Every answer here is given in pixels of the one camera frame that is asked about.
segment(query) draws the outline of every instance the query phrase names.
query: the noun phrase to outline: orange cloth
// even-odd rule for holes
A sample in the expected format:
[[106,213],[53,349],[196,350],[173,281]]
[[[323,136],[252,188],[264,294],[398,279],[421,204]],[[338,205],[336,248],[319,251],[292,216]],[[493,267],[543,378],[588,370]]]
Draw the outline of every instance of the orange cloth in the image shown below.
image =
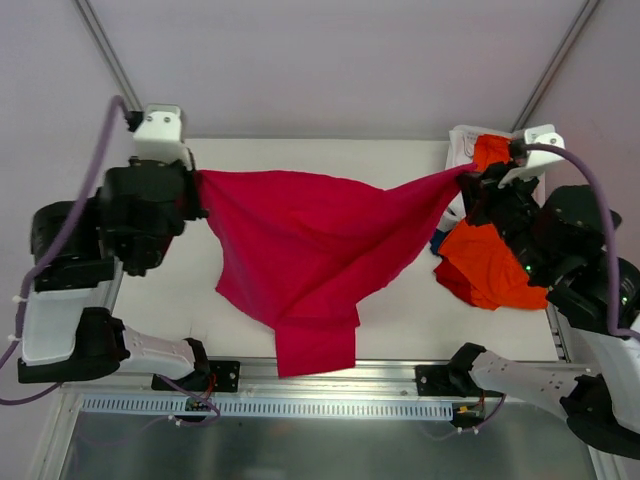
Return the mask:
[[[478,171],[492,163],[509,161],[508,139],[495,135],[478,137],[473,161]],[[471,303],[495,310],[500,306],[539,310],[546,308],[547,291],[529,287],[529,277],[493,225],[472,227],[460,222],[438,251],[471,284]]]

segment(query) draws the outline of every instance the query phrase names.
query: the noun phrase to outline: white plastic housing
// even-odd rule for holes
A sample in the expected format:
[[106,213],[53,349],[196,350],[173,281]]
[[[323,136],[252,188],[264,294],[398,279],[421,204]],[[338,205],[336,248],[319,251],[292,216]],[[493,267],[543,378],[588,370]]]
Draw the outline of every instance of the white plastic housing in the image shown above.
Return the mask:
[[45,365],[67,360],[91,288],[29,294],[22,338],[22,360]]
[[560,419],[567,414],[560,399],[577,386],[575,372],[549,371],[507,360],[491,351],[478,355],[469,372],[483,390],[493,390],[524,400]]
[[171,164],[189,165],[189,151],[182,138],[182,112],[175,105],[149,105],[133,134],[136,156]]
[[131,356],[120,362],[119,372],[155,373],[173,380],[193,372],[195,357],[185,340],[172,342],[125,327],[124,346]]
[[[524,138],[527,145],[540,143],[564,148],[564,139],[556,133],[555,127],[551,124],[527,128],[526,130],[518,132],[516,137]],[[534,177],[539,177],[549,167],[562,160],[562,157],[551,152],[529,152],[527,159],[522,162],[522,166],[509,170],[502,178],[500,187],[510,184],[516,178],[527,181]]]
[[[638,320],[631,327],[638,331]],[[613,402],[613,414],[623,427],[640,433],[640,343],[630,338],[578,330],[591,347]]]

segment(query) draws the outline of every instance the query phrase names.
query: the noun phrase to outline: white table surface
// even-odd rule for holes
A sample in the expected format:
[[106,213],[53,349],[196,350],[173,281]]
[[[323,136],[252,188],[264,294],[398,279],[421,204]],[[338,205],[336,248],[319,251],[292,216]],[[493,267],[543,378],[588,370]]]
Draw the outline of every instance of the white table surface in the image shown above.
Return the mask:
[[[300,170],[391,188],[444,167],[447,142],[205,140],[187,142],[199,169]],[[473,308],[435,281],[439,259],[425,250],[387,288],[358,304],[358,359],[448,359],[474,342],[514,360],[558,359],[544,311]],[[205,221],[173,240],[163,264],[126,277],[115,316],[149,335],[191,336],[210,356],[275,357],[273,331],[215,292],[220,244]]]

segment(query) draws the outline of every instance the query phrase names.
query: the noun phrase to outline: white wall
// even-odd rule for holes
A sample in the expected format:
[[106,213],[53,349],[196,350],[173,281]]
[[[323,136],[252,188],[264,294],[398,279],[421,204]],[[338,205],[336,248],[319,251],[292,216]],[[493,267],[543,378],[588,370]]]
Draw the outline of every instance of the white wall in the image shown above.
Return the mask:
[[92,0],[188,136],[426,140],[511,128],[582,2]]
[[[0,345],[13,332],[15,305],[29,255],[31,216],[75,195],[104,108],[115,88],[71,1],[6,2],[0,15]],[[124,133],[110,162],[126,160]],[[0,373],[0,396],[41,387],[19,386],[16,357]],[[0,407],[0,480],[22,479],[51,404]]]
[[[554,123],[567,148],[604,184],[623,217],[619,255],[640,266],[640,2],[605,0],[530,125]],[[547,191],[585,183],[571,167],[547,176]]]

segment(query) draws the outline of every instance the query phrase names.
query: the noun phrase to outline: red cloth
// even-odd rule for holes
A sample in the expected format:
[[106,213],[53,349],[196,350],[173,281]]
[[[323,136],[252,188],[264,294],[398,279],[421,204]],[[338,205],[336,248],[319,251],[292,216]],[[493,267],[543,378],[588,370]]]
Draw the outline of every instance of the red cloth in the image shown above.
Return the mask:
[[224,268],[216,290],[275,330],[280,376],[355,365],[356,303],[427,244],[465,165],[381,190],[299,172],[199,172]]
[[463,302],[475,307],[469,280],[449,260],[443,257],[442,262],[435,268],[433,273],[436,274],[436,280],[440,285],[446,287],[447,290],[451,291]]

